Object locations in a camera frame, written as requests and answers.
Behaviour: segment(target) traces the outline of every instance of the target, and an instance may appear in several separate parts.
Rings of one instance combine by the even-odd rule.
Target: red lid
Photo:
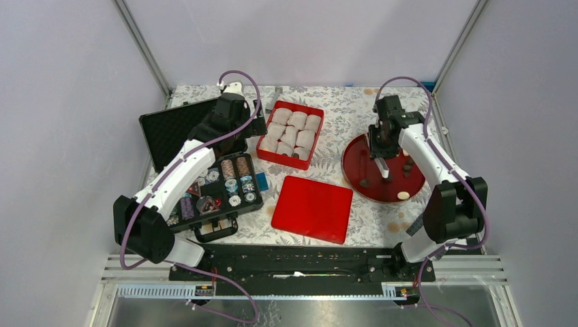
[[[271,226],[295,234],[343,244],[353,190],[287,176]]]

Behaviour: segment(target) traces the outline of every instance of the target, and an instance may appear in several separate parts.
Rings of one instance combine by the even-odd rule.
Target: beige round object
[[[410,194],[409,194],[408,192],[405,192],[405,191],[399,192],[399,193],[397,194],[397,198],[400,199],[400,200],[402,200],[402,201],[403,201],[403,200],[407,200],[407,199],[410,198]]]

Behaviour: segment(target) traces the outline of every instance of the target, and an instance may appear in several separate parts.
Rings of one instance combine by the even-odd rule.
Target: red rectangular tray
[[[283,181],[271,226],[278,230],[343,244],[352,199],[351,189],[287,176]]]
[[[291,111],[301,111],[301,112],[304,112],[305,114],[314,114],[316,116],[321,117],[321,122],[319,122],[319,127],[317,128],[317,132],[315,133],[315,140],[313,141],[313,147],[311,148],[311,153],[309,154],[309,158],[307,158],[307,160],[301,160],[301,159],[292,158],[292,157],[289,157],[286,155],[280,155],[278,153],[273,153],[273,152],[261,150],[261,149],[259,149],[259,146],[261,145],[261,141],[263,140],[263,138],[265,136],[261,136],[259,138],[259,142],[257,142],[257,157],[259,159],[267,160],[270,162],[275,162],[277,164],[281,164],[281,165],[285,165],[285,166],[289,166],[289,167],[293,167],[293,168],[297,168],[297,169],[302,169],[302,170],[309,169],[311,159],[313,159],[313,152],[315,151],[315,146],[317,145],[317,139],[319,139],[319,133],[321,132],[321,127],[323,126],[323,119],[325,117],[325,112],[321,109],[307,107],[307,106],[303,106],[300,104],[292,104],[290,102],[277,101],[277,102],[275,102],[275,105],[273,107],[273,111],[271,112],[271,114],[269,115],[269,119],[267,120],[267,127],[269,127],[269,123],[271,122],[271,119],[273,119],[273,114],[275,113],[277,108],[287,108]]]

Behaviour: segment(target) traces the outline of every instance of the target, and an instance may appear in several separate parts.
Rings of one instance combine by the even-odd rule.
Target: red plate
[[[353,190],[287,176],[271,226],[299,235],[343,244]]]
[[[367,140],[365,134],[361,134],[347,146],[341,164],[346,179],[362,196],[377,202],[393,203],[401,202],[397,198],[399,192],[408,192],[411,198],[425,183],[425,177],[415,163],[409,176],[404,176],[403,166],[409,158],[400,151],[399,156],[386,160],[389,174],[393,176],[391,181],[386,181],[376,163],[369,158]]]

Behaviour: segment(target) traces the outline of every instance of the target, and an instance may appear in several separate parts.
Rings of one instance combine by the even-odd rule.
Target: white wall
[[[438,98],[524,326],[576,326],[578,2],[491,1]]]
[[[81,326],[163,96],[111,1],[5,1],[0,31],[0,326]]]
[[[476,0],[128,0],[169,83],[434,81]]]

